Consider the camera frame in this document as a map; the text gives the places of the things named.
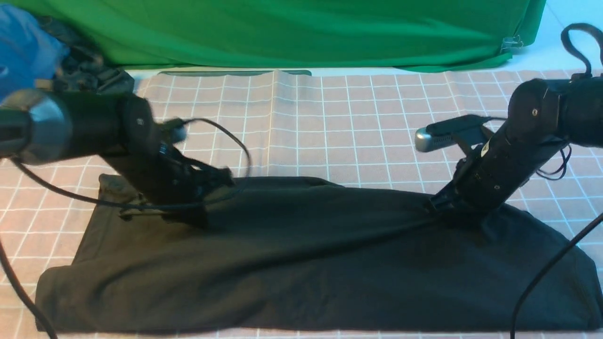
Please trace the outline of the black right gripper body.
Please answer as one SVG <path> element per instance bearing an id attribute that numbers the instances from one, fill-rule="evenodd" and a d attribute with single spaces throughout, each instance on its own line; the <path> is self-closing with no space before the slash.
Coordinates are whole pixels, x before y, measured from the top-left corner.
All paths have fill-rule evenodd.
<path id="1" fill-rule="evenodd" d="M 426 207 L 437 217 L 484 219 L 565 146 L 566 140 L 553 134 L 500 127 L 480 150 L 466 157 Z"/>

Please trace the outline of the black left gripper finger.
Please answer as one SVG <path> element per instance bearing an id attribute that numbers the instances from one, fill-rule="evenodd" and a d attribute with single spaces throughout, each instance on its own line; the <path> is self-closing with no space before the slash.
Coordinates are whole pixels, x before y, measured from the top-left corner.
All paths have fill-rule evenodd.
<path id="1" fill-rule="evenodd" d="M 204 190 L 215 190 L 220 187 L 235 185 L 233 173 L 230 168 L 199 167 L 198 184 Z"/>
<path id="2" fill-rule="evenodd" d="M 125 222 L 134 220 L 135 217 L 163 217 L 168 214 L 166 210 L 152 208 L 151 205 L 135 205 L 134 208 L 119 208 L 118 217 Z"/>

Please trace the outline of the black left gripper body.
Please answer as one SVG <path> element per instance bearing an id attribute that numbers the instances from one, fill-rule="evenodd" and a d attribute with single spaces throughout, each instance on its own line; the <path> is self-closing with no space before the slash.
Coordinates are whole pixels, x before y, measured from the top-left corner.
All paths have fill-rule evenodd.
<path id="1" fill-rule="evenodd" d="M 138 192 L 132 204 L 168 211 L 162 217 L 167 222 L 208 225 L 203 202 L 214 190 L 200 187 L 198 169 L 210 165 L 186 157 L 165 143 L 152 152 L 112 152 L 101 157 Z"/>

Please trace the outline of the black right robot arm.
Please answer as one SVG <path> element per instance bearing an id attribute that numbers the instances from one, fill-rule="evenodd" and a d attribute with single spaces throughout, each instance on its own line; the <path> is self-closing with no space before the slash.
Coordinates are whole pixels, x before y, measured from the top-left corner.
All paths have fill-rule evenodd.
<path id="1" fill-rule="evenodd" d="M 570 144 L 601 148 L 602 79 L 533 79 L 517 86 L 507 117 L 467 114 L 419 129 L 420 152 L 458 145 L 465 157 L 427 208 L 435 214 L 486 215 L 499 208 L 549 159 Z"/>

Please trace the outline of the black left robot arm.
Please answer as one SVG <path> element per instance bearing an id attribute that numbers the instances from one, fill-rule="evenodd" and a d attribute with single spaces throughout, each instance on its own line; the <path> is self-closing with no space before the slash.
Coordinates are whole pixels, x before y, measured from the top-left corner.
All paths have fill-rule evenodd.
<path id="1" fill-rule="evenodd" d="M 207 197 L 234 186 L 228 168 L 184 156 L 189 120 L 157 122 L 149 102 L 133 93 L 91 94 L 21 89 L 1 103 L 1 156 L 43 184 L 26 165 L 99 156 L 136 191 L 131 202 L 82 201 L 115 207 L 121 219 L 159 215 L 207 225 Z"/>

